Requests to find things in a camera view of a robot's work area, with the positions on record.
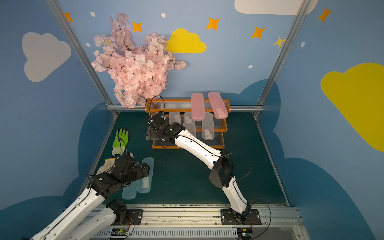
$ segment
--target transparent plastic box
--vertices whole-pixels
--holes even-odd
[[[137,195],[138,182],[139,182],[139,180],[134,181],[131,184],[129,184],[128,186],[124,187],[122,189],[121,197],[126,199],[126,200],[134,199]]]
[[[215,138],[214,115],[205,113],[205,118],[201,123],[201,133],[204,140],[213,140]]]
[[[146,157],[143,159],[142,163],[146,163],[149,166],[149,175],[137,181],[137,191],[139,193],[148,193],[151,190],[155,160],[152,157]]]
[[[184,123],[183,126],[196,137],[196,123],[192,119],[192,113],[184,113]]]
[[[181,115],[180,113],[169,113],[169,125],[172,123],[177,122],[181,125]]]

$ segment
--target wooden rack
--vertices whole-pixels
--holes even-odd
[[[228,111],[231,112],[231,105],[229,104],[229,99],[223,99],[224,105]],[[165,112],[166,113],[187,113],[191,111],[191,100],[190,99],[165,99],[164,102],[162,99],[151,99],[147,100],[147,104],[145,107],[146,113],[151,114],[157,113],[159,111],[164,111],[165,104]],[[204,108],[207,113],[213,113],[212,106],[208,99],[204,100]],[[184,115],[181,114],[181,124],[183,124]],[[226,119],[216,119],[214,116],[214,130],[215,130],[215,139],[206,141],[202,139],[202,126],[201,121],[196,121],[196,137],[199,140],[202,140],[204,143],[208,144],[212,148],[223,149],[224,145],[224,132],[228,131],[227,120]],[[153,149],[181,149],[176,145],[166,145],[159,140],[153,140],[152,144]]]

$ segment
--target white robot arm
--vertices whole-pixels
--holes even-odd
[[[155,129],[162,141],[174,142],[175,145],[189,151],[211,169],[209,180],[216,187],[221,188],[227,196],[235,217],[240,222],[248,218],[251,206],[243,197],[233,172],[233,163],[228,154],[211,148],[177,122],[165,122],[160,113],[148,119],[149,125]]]
[[[96,175],[80,196],[50,225],[31,238],[31,240],[88,240],[98,231],[111,225],[116,219],[126,219],[127,207],[116,200],[73,233],[75,227],[99,204],[121,187],[129,185],[149,175],[149,166],[138,164],[131,156],[119,157],[110,173]]]

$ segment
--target dish rack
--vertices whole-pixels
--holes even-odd
[[[231,105],[229,104],[229,99],[223,99],[225,108],[228,113],[231,112]],[[184,115],[183,113],[187,113],[191,111],[191,100],[190,99],[165,99],[165,109],[166,113],[181,113],[181,124],[183,124]],[[213,113],[213,109],[209,102],[209,99],[204,99],[204,108],[206,113]],[[162,99],[151,99],[147,100],[147,104],[145,106],[146,113],[150,113],[152,116],[154,113],[158,113],[159,111],[164,111],[164,104]],[[169,120],[169,114],[166,114],[166,121]],[[216,119],[214,116],[214,130],[215,130],[215,138],[213,140],[204,140],[202,138],[202,122],[196,122],[196,138],[204,142],[215,149],[223,149],[225,147],[224,144],[224,133],[228,131],[227,120],[226,119]],[[153,140],[152,148],[153,149],[181,149],[180,147],[172,144],[170,142],[162,142],[157,136],[156,132],[151,128],[147,127],[147,140]]]

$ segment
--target yellow cloud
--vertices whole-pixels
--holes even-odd
[[[321,80],[324,94],[374,149],[384,152],[384,66],[362,63]]]
[[[183,28],[176,29],[167,43],[167,50],[172,53],[202,53],[207,49],[196,33],[190,33]]]

